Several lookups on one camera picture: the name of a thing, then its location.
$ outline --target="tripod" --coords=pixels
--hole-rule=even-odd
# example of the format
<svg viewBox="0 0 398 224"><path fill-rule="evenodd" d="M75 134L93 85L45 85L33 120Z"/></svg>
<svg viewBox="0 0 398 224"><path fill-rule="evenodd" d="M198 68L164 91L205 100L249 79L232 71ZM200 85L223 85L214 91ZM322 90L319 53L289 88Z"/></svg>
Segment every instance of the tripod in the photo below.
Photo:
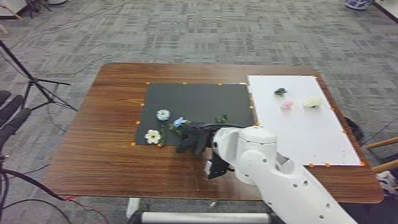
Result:
<svg viewBox="0 0 398 224"><path fill-rule="evenodd" d="M24 95L24 99L26 99L26 100L24 100L22 108L26 108L27 99L29 99L29 94L31 94L31 89L33 89L33 87L36 87L36 88L40 89L40 92L42 92L45 98L47 98L47 102L42 103L42 104L33 108L33 111L38 110L43 106L47 106L47 105L52 104L52 103L58 104L59 106L66 107L68 109L79 111L77 108L72 106L72 104L66 102L66 100L58 96L58 94L56 94L56 93L49 90L49 88L42 85L42 82L54 83L56 85L68 85L68 86L70 86L72 84L66 83L66 82L58 82L58 81L47 80L47 79L38 79L38 78L33 76L33 74L31 74L31 72L29 72L29 70L27 70L27 68L26 68L26 66L24 66L24 64L22 64L22 62L20 62L20 60L18 60L18 58L17 58L17 56L15 56L15 54L13 54L13 52L11 52L11 50L10 50L10 48L8 48L8 46L6 46L2 40L0 40L0 47L4 48L4 51L6 51L8 55L10 55L10 58L13 59L13 62L15 62L15 64L18 65L18 68L20 68L22 71L24 71L26 77L29 78L29 86L27 86L26 95Z"/></svg>

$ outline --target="chair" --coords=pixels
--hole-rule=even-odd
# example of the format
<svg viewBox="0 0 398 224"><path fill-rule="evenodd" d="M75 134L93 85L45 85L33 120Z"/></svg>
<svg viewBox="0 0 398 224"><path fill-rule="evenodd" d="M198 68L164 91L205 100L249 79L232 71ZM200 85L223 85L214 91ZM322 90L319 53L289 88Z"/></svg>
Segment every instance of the chair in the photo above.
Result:
<svg viewBox="0 0 398 224"><path fill-rule="evenodd" d="M398 143L398 137L384 140L383 142L374 143L372 145L367 146L367 149L374 150L376 148L388 146L395 143ZM376 173L381 173L390 170L392 172L397 172L397 174L398 174L398 171L395 171L395 169L398 168L398 154L390 156L388 158L384 158L383 162L384 162L384 164L381 164L379 166L376 166L372 168Z"/></svg>
<svg viewBox="0 0 398 224"><path fill-rule="evenodd" d="M11 8L10 8L2 3L0 3L0 7L10 11L10 13L15 15L15 17L17 17L20 20L24 20L22 16L17 14L17 12L11 10ZM4 33L8 34L10 31L8 31L8 29L6 29L6 27L4 27L2 24L0 24L0 29L2 29Z"/></svg>

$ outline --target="floor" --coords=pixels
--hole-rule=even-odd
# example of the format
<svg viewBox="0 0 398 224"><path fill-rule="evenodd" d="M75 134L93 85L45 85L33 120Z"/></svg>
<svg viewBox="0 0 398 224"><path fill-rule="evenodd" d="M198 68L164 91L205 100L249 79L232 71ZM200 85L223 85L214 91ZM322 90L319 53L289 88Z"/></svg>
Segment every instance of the floor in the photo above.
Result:
<svg viewBox="0 0 398 224"><path fill-rule="evenodd" d="M113 62L312 65L320 71L345 116L367 136L398 117L398 26L372 7L351 11L340 0L72 0L45 9L36 18L2 21L0 33L34 75L70 82L58 89L81 107L102 65ZM27 79L0 58L0 89L22 93ZM42 102L38 92L31 106ZM36 111L13 137L6 167L31 171L50 163L75 112L58 106ZM372 141L397 136L393 123ZM395 154L386 147L377 156ZM377 159L367 153L368 162ZM31 174L43 179L47 169ZM8 204L47 194L11 180ZM127 222L123 198L81 198L106 211L113 224ZM262 202L146 200L152 211L267 210ZM102 217L58 202L74 223L100 223ZM66 223L50 206L27 202L6 210L4 223Z"/></svg>

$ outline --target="toy flower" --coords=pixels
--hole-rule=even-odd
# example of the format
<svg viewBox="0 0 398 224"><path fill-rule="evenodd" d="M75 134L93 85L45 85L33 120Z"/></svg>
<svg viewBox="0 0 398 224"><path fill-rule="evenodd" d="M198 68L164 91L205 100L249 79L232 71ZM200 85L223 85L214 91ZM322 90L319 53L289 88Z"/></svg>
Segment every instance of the toy flower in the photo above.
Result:
<svg viewBox="0 0 398 224"><path fill-rule="evenodd" d="M175 127L178 128L184 124L185 124L187 120L184 119L184 117L178 118L178 120L175 121Z"/></svg>
<svg viewBox="0 0 398 224"><path fill-rule="evenodd" d="M161 134L157 130L148 130L146 139L148 139L148 144L159 144Z"/></svg>
<svg viewBox="0 0 398 224"><path fill-rule="evenodd" d="M283 104L283 106L281 106L281 108L285 109L285 110L290 110L292 109L292 107L294 107L294 101L287 101L285 102L285 104Z"/></svg>
<svg viewBox="0 0 398 224"><path fill-rule="evenodd" d="M171 111L169 110L161 110L157 112L157 118L161 121L168 121L171 118Z"/></svg>
<svg viewBox="0 0 398 224"><path fill-rule="evenodd" d="M317 106L320 106L324 103L324 100L320 97L315 97L312 99L308 99L303 103L305 107L315 108Z"/></svg>

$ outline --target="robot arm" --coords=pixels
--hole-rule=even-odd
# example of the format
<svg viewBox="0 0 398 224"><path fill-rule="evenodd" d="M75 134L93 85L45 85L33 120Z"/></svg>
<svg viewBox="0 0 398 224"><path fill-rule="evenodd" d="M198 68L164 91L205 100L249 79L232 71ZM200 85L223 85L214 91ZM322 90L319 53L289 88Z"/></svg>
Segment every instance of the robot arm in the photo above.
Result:
<svg viewBox="0 0 398 224"><path fill-rule="evenodd" d="M241 181L258 186L289 224L358 223L306 167L278 153L278 137L264 127L221 128L214 150L235 167Z"/></svg>

